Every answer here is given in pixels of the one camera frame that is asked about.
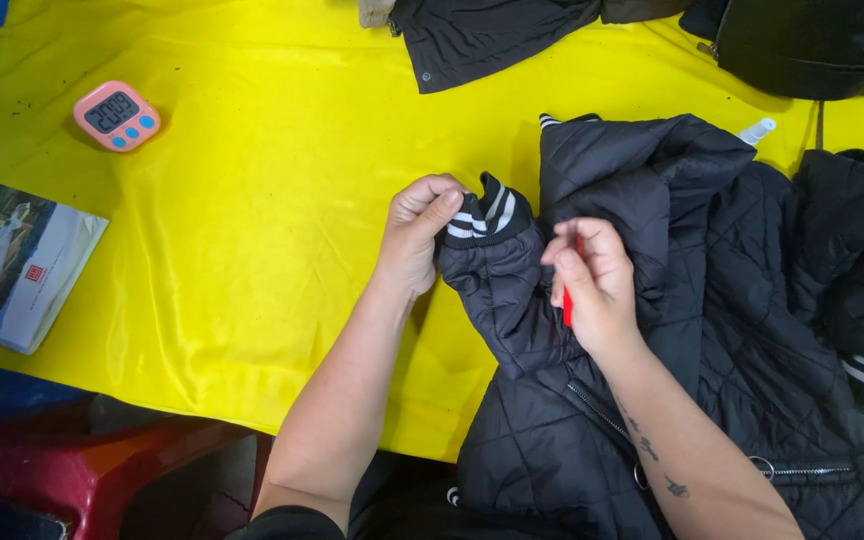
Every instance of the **red plastic stool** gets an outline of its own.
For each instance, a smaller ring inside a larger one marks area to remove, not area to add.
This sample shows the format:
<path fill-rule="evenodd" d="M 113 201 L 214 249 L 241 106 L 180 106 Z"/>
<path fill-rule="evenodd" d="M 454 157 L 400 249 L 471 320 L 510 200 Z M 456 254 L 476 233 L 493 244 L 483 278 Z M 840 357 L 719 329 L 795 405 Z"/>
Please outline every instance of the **red plastic stool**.
<path fill-rule="evenodd" d="M 117 540 L 138 490 L 162 475 L 255 435 L 240 425 L 170 416 L 90 434 L 89 402 L 0 422 L 0 499 L 53 516 L 72 540 Z M 252 505 L 271 437 L 258 438 Z"/>

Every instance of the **fingernail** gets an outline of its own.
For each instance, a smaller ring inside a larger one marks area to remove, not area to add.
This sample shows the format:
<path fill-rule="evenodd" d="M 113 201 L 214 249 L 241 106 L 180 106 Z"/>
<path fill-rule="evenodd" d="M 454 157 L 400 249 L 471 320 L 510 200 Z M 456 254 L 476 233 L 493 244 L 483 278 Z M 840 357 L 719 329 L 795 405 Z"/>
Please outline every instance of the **fingernail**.
<path fill-rule="evenodd" d="M 579 261 L 579 255 L 572 250 L 561 250 L 558 254 L 557 263 L 562 268 L 571 268 Z"/>

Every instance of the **hand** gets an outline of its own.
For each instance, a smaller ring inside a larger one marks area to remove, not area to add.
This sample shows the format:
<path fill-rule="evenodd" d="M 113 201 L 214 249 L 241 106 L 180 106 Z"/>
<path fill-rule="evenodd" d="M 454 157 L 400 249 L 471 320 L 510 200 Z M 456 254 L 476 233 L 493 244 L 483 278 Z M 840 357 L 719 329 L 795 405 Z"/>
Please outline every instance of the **hand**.
<path fill-rule="evenodd" d="M 372 280 L 408 300 L 426 293 L 435 283 L 435 236 L 459 212 L 468 192 L 452 175 L 439 174 L 423 176 L 396 193 Z"/>
<path fill-rule="evenodd" d="M 644 346 L 636 324 L 632 262 L 616 228 L 604 219 L 580 217 L 559 223 L 555 233 L 541 258 L 543 264 L 555 264 L 550 302 L 561 308 L 568 288 L 572 330 L 582 348 L 597 362 L 607 362 L 612 351 Z M 577 237 L 582 257 L 570 247 Z"/>

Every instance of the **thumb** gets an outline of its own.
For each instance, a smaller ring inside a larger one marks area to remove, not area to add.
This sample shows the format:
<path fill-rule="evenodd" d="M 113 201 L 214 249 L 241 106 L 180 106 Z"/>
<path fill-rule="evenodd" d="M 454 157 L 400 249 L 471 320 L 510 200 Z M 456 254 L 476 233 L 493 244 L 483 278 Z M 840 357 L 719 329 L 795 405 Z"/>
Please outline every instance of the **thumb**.
<path fill-rule="evenodd" d="M 574 304 L 597 304 L 602 300 L 602 293 L 595 285 L 593 273 L 574 249 L 564 248 L 558 252 L 555 269 Z"/>
<path fill-rule="evenodd" d="M 415 219 L 414 227 L 423 237 L 431 239 L 455 217 L 461 207 L 462 193 L 458 189 L 445 191 Z"/>

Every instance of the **forearm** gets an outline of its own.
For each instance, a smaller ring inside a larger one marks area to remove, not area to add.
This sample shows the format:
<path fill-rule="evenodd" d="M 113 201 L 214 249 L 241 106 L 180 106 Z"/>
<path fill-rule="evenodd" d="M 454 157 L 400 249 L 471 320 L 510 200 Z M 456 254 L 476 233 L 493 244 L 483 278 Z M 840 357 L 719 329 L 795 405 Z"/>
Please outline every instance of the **forearm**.
<path fill-rule="evenodd" d="M 285 504 L 276 501 L 277 493 L 289 501 L 304 494 L 328 501 L 330 509 L 322 511 L 345 526 L 355 487 L 382 434 L 411 304 L 378 279 L 369 281 L 282 423 L 265 472 L 265 508 Z"/>
<path fill-rule="evenodd" d="M 803 538 L 786 503 L 641 341 L 596 358 L 678 538 Z"/>

